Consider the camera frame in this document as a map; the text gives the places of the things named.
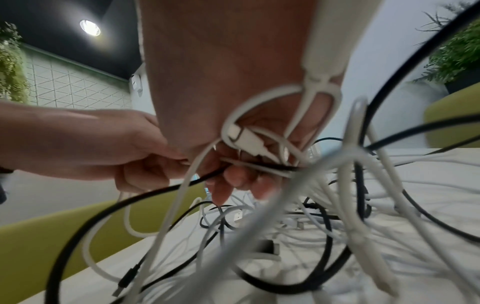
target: table surface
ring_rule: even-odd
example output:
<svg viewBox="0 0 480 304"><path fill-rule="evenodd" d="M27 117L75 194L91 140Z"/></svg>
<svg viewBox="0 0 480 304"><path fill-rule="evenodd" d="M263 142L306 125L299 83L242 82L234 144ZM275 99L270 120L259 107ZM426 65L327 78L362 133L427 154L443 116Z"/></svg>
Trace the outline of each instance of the table surface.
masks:
<svg viewBox="0 0 480 304"><path fill-rule="evenodd" d="M430 150L428 149L392 149L389 150L390 155L406 155L406 154L423 154ZM456 159L477 163L480 165L480 149L457 149L447 154L445 159ZM402 157L393 157L393 161L404 160ZM480 168L474 166L467 166L455 163L441 163L441 162L417 162L397 168L402 179L431 181L455 184L458 186L471 187L480 189L478 183L480 181ZM384 192L376 181L366 181L366 186L369 193ZM462 229L474 235L480 235L480 204L478 204L478 194L466 193L454 188L420 185L405 183L405 189L410 195L426 210L431 212L439 219ZM378 199L375 201L391 201L390 199ZM424 252L431 253L432 251L421 240L412 226L403 218L398 216L385 215L374 212L371 220L375 223L388 226L398 233L402 233L407 237L408 241L422 249ZM462 265L470 269L480 270L480 250L477 246L469 244L458 237L440 230L432 224L428 224L430 231L441 240L442 244L450 250L450 252L460 261ZM318 230L309 229L305 231L293 231L297 235L303 237L324 237ZM166 237L164 245L161 248L159 256L165 254L181 239L185 238L192 230L192 236L189 238L187 246L173 254L167 262L170 264L166 269L171 269L185 259L189 258L196 252L197 247L206 231L206 229L198 226L198 215L193 214L185 219L183 224L178 228L172 230ZM300 280L304 278L313 265L317 263L323 251L320 248L293 248L288 242L295 242L284 236L278 236L280 240L280 256L281 268L290 269L290 279ZM372 238L380 243L378 248L383 253L398 255L403 258L408 258L408 254L402 253L401 250L391 248L387 245L393 244L397 248L402 248L401 245L396 244L388 239L377 237ZM98 263L98 265L109 273L116 276L123 276L123 274L146 253L152 238L144 239ZM218 242L214 240L212 244L205 251L205 259L215 256L218 249ZM334 245L333 258L336 257L337 252L343 248L341 244ZM354 264L354 259L350 259L349 264ZM265 278L272 278L271 269L275 269L278 264L271 261L251 262L247 268L251 274L262 275ZM352 284L355 280L361 280L363 289L357 292L347 292L342 295L333 296L332 303L362 303L359 300L359 294L365 300L364 303L434 303L434 304L451 304L464 302L463 295L458 291L455 285L447 279L433 276L422 275L424 270L418 270L413 267L406 267L403 264L391 264L391 267L398 271L403 271L403 274L397 274L400 281L400 297L395 301L385 293L378 291L371 280L365 275L354 275L354 272L348 269L342 270L339 274L334 276L332 280L325 284L327 290L340 290L343 287ZM187 273L195 270L195 263L192 263L187 269ZM61 284L61 303L62 304L80 304L80 303L110 303L115 298L111 293L116 289L117 285L113 282L107 281L96 275L90 268L85 269L67 279ZM21 304L40 304L43 303L44 292L40 292L29 299L21 302ZM247 283L243 282L234 275L227 275L227 277L217 285L212 293L210 302L216 304L224 303L276 303L284 302L284 298L279 298L274 294L262 292Z"/></svg>

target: tiled wall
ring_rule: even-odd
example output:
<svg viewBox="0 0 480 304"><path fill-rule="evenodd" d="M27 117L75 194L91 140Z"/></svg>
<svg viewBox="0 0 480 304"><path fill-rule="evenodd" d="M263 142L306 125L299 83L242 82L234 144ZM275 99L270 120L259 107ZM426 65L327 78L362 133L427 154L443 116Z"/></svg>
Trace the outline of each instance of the tiled wall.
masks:
<svg viewBox="0 0 480 304"><path fill-rule="evenodd" d="M131 109L129 84L24 49L32 105L74 109Z"/></svg>

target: green plant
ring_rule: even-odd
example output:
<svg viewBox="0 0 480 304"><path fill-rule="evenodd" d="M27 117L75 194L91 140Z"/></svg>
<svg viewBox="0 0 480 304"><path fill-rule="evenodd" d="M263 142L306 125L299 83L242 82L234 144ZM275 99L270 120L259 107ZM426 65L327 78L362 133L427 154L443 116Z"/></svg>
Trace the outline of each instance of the green plant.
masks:
<svg viewBox="0 0 480 304"><path fill-rule="evenodd" d="M20 39L15 25L0 22L0 97L27 103L29 83L23 71Z"/></svg>
<svg viewBox="0 0 480 304"><path fill-rule="evenodd" d="M442 5L441 7L458 15L470 7L470 3L459 2L456 5ZM438 32L450 18L439 17L438 13L432 16L425 13L430 23L424 27L428 29L417 29L422 32ZM426 71L414 82L428 80L439 83L448 83L456 80L459 74L465 70L480 66L480 20L473 21L464 30L455 34L447 43L438 48L428 58L428 64L424 67Z"/></svg>

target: hand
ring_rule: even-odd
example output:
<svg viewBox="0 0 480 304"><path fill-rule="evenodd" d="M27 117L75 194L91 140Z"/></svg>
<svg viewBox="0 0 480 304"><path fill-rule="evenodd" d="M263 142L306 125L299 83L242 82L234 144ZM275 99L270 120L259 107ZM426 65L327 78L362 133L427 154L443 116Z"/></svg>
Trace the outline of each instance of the hand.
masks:
<svg viewBox="0 0 480 304"><path fill-rule="evenodd" d="M144 192L183 177L185 159L157 118L132 110L64 110L0 102L0 166L81 180L115 179Z"/></svg>
<svg viewBox="0 0 480 304"><path fill-rule="evenodd" d="M220 136L225 118L239 104L266 89L301 83L300 61L314 6L314 0L140 1L151 95L169 142L193 160ZM300 96L288 96L272 101L238 123L282 134L299 100ZM330 106L330 97L319 94L289 140L303 148ZM266 143L274 148L273 143ZM217 145L199 175L219 168L220 156L235 157L236 153ZM249 189L263 199L279 182L231 166L206 184L213 201L222 204L233 187Z"/></svg>

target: yellow-green cushion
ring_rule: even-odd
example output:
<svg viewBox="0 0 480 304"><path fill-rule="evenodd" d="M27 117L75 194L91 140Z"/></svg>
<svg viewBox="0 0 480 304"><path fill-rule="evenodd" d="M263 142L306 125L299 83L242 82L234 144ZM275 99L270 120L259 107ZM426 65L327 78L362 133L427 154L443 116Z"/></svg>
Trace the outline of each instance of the yellow-green cushion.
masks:
<svg viewBox="0 0 480 304"><path fill-rule="evenodd" d="M475 113L480 113L480 83L434 102L425 110L423 120L429 123ZM475 123L428 132L426 138L432 148L443 148L477 135L480 135L480 124ZM480 141L465 147L479 148Z"/></svg>
<svg viewBox="0 0 480 304"><path fill-rule="evenodd" d="M133 205L130 212L133 229L157 231L176 194L176 191L162 194ZM178 216L195 198L205 196L203 185L190 187ZM18 303L44 290L50 269L66 242L87 219L114 203L99 203L0 227L0 303ZM114 214L93 239L90 251L95 261L141 240L127 233L123 215L123 211ZM86 267L78 247L63 277Z"/></svg>

